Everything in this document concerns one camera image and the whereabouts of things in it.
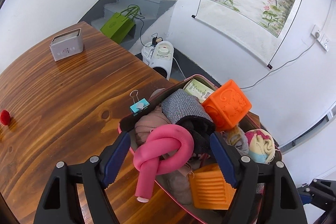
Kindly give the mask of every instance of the wood grain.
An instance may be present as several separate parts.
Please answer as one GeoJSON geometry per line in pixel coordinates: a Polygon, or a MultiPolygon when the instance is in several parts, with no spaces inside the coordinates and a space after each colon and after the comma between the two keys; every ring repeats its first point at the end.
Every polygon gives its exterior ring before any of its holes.
{"type": "MultiPolygon", "coordinates": [[[[99,155],[118,136],[130,113],[132,90],[149,98],[172,84],[86,24],[78,23],[38,43],[0,75],[0,108],[12,116],[0,127],[0,192],[21,224],[32,224],[55,166],[99,155]],[[55,35],[82,28],[84,51],[58,62],[49,44],[55,35]]],[[[121,223],[198,223],[157,185],[148,203],[134,197],[138,172],[129,153],[107,195],[121,223]]],[[[79,197],[92,223],[83,187],[79,197]]]]}

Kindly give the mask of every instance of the pink knot toy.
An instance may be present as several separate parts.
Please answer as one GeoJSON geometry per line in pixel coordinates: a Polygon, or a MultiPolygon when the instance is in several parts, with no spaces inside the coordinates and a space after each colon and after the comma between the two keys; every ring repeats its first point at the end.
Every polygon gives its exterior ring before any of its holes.
{"type": "Polygon", "coordinates": [[[192,156],[194,140],[189,131],[176,124],[165,124],[155,128],[146,143],[140,146],[133,159],[140,172],[135,196],[140,202],[148,202],[153,194],[156,175],[167,174],[181,168],[192,156]],[[168,152],[178,151],[166,160],[159,157],[168,152]]]}

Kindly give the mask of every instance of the staircase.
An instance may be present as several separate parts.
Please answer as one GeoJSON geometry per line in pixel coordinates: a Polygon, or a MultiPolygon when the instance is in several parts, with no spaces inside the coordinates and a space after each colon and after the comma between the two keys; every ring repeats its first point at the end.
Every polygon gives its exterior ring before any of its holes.
{"type": "Polygon", "coordinates": [[[138,5],[140,7],[141,16],[145,17],[145,19],[143,19],[143,28],[142,21],[134,19],[135,26],[120,44],[123,48],[129,50],[140,38],[140,35],[142,35],[170,7],[172,7],[175,2],[176,0],[117,0],[115,3],[104,5],[104,17],[93,20],[91,26],[100,30],[114,13],[127,9],[129,5],[138,5]]]}

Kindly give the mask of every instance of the green bag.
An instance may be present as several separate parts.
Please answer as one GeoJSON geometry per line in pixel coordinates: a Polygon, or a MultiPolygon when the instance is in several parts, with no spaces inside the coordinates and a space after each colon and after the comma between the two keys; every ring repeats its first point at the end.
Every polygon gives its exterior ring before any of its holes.
{"type": "Polygon", "coordinates": [[[137,16],[139,11],[139,6],[134,5],[120,13],[115,13],[100,29],[101,32],[111,38],[114,42],[120,44],[135,25],[133,19],[137,16]]]}

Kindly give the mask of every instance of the binder clip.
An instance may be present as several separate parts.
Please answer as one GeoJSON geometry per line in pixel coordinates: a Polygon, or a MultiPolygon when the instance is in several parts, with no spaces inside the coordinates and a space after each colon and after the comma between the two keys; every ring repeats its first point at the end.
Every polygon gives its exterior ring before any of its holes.
{"type": "Polygon", "coordinates": [[[133,99],[133,105],[131,105],[129,108],[134,113],[134,115],[136,115],[139,111],[141,111],[141,110],[143,110],[143,109],[145,109],[146,107],[149,106],[149,102],[147,102],[147,100],[145,98],[139,100],[138,93],[139,93],[138,90],[133,90],[129,95],[133,99]]]}

